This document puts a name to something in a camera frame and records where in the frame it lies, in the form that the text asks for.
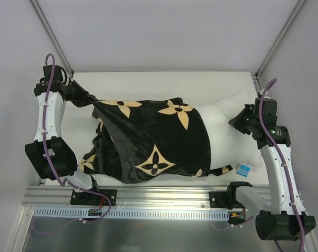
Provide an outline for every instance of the black velvet fabric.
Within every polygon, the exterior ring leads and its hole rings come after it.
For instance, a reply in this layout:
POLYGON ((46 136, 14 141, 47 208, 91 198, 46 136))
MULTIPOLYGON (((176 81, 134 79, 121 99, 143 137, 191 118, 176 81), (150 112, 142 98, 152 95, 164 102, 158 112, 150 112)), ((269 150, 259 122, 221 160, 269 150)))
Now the black velvet fabric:
POLYGON ((181 98, 165 101, 95 101, 94 148, 80 163, 124 183, 161 174, 208 176, 210 142, 198 111, 181 98))
POLYGON ((227 165, 227 166, 224 166, 222 168, 218 168, 218 169, 213 169, 213 170, 210 170, 209 174, 212 174, 212 175, 215 175, 215 176, 221 176, 223 174, 226 174, 230 171, 232 171, 233 168, 231 165, 227 165))

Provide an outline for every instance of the white wall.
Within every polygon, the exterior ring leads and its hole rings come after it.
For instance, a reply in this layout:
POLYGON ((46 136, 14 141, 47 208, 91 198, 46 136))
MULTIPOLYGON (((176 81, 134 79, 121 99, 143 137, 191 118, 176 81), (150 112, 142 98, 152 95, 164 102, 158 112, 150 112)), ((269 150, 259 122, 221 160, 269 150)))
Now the white wall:
POLYGON ((43 76, 49 52, 53 48, 28 0, 0 0, 1 252, 7 251, 27 185, 37 181, 24 145, 35 135, 38 107, 33 88, 43 76))
POLYGON ((39 0, 74 71, 257 71, 297 0, 39 0))
POLYGON ((280 124, 292 140, 294 175, 307 210, 317 220, 318 236, 318 0, 308 1, 262 75, 278 101, 280 124))

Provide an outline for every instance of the blue tag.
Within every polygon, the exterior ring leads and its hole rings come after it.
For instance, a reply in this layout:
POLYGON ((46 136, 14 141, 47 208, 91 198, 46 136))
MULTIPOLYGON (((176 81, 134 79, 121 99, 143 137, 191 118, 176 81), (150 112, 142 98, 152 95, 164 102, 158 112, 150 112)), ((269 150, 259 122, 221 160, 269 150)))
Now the blue tag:
POLYGON ((243 177, 248 177, 248 174, 250 172, 251 168, 248 167, 247 165, 241 164, 236 171, 236 174, 241 175, 243 177))

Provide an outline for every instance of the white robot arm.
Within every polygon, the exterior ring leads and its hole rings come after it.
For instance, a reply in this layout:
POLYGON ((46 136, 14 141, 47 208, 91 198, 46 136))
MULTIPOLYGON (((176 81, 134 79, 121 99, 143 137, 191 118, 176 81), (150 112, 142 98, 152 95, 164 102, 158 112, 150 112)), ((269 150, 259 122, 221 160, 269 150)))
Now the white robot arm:
POLYGON ((243 111, 229 121, 241 133, 252 133, 257 141, 268 173, 271 205, 247 182, 232 182, 222 205, 232 209, 240 203, 247 208, 255 217, 256 230, 262 240, 296 240, 315 227, 315 218, 307 216, 296 189, 289 132, 286 127, 276 125, 276 109, 275 100, 258 97, 255 104, 246 104, 243 111))
POLYGON ((39 104, 38 127, 34 142, 27 144, 25 151, 38 175, 43 179, 54 180, 55 175, 45 158, 46 153, 43 148, 43 134, 45 134, 48 155, 59 175, 59 179, 63 183, 71 182, 78 188, 90 190, 94 186, 94 179, 77 168, 73 151, 61 138, 60 124, 66 100, 70 100, 77 107, 83 107, 90 104, 95 97, 89 95, 76 81, 71 80, 69 85, 65 85, 60 66, 55 66, 51 89, 47 92, 51 67, 44 67, 45 77, 34 89, 39 104))

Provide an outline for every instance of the white cushion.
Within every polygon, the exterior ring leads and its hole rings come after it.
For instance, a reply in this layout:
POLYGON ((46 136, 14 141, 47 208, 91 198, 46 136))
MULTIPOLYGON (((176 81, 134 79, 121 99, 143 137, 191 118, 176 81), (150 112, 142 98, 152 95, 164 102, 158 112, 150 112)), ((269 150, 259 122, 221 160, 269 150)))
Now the white cushion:
POLYGON ((210 169, 221 168, 228 164, 246 164, 255 168, 262 167, 263 158, 257 142, 251 135, 242 134, 228 124, 251 103, 249 93, 240 91, 223 98, 214 104, 195 106, 206 126, 211 146, 210 169))

